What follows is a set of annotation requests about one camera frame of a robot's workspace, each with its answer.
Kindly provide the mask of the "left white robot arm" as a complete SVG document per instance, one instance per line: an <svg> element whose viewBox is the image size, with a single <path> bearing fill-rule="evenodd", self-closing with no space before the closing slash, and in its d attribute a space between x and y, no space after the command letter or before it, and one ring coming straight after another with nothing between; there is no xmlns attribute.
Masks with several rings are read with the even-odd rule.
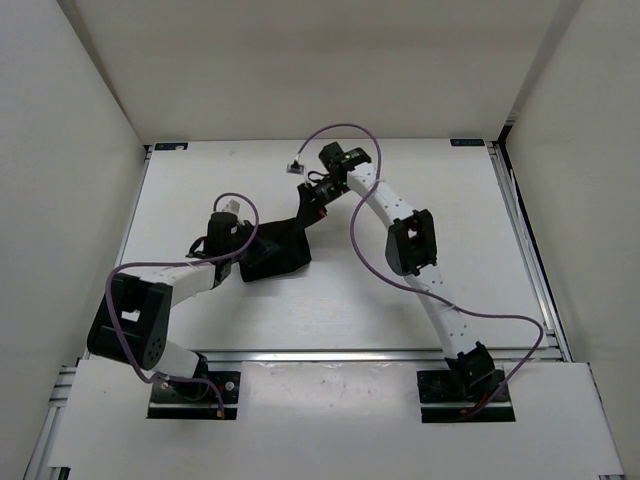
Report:
<svg viewBox="0 0 640 480"><path fill-rule="evenodd" d="M170 313L183 301L218 287L235 263L256 266L278 248L258 234L258 227L234 213L211 215L207 234L190 246L185 262L151 264L143 276L123 268L110 275L87 338L94 355L128 364L145 376L164 382L188 400L215 391L202 355L168 340Z"/></svg>

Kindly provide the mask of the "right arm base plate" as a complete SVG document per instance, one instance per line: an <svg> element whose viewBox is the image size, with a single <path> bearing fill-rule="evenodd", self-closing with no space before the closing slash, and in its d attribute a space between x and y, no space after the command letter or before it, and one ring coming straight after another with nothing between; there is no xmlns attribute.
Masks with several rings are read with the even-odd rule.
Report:
<svg viewBox="0 0 640 480"><path fill-rule="evenodd" d="M487 399L504 381L503 369L465 392L456 386L449 370L419 370L417 388L423 424L511 423L516 421L508 388L491 402Z"/></svg>

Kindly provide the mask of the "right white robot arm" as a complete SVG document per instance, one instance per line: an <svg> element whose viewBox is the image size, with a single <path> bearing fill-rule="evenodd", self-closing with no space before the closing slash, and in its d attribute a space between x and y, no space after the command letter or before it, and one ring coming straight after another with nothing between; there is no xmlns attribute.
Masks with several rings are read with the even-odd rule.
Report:
<svg viewBox="0 0 640 480"><path fill-rule="evenodd" d="M322 148L319 159L327 173L316 183L298 186L298 225L308 228L326 216L329 203L350 191L358 194L387 231L384 254L389 268L417 292L434 325L450 370L452 394L470 400L493 393L497 388L493 358L457 308L446 302L430 211L413 208L379 180L370 156L360 147L345 151L333 142Z"/></svg>

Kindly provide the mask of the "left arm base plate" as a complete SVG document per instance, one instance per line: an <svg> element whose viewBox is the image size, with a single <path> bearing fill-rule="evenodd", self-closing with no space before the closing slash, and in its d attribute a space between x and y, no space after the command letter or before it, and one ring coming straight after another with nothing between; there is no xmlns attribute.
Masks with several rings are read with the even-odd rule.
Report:
<svg viewBox="0 0 640 480"><path fill-rule="evenodd" d="M165 382L151 390L148 419L162 420L235 420L238 414L241 372L218 368L204 362L198 367L200 377L206 377L220 392L224 412L218 408L218 397L205 384Z"/></svg>

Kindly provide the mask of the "black skirt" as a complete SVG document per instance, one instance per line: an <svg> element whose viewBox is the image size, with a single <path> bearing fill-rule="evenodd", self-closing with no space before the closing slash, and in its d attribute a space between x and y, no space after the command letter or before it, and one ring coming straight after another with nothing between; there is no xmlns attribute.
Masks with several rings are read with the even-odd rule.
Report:
<svg viewBox="0 0 640 480"><path fill-rule="evenodd" d="M295 217L260 224L239 260L245 283L294 273L312 260L305 229Z"/></svg>

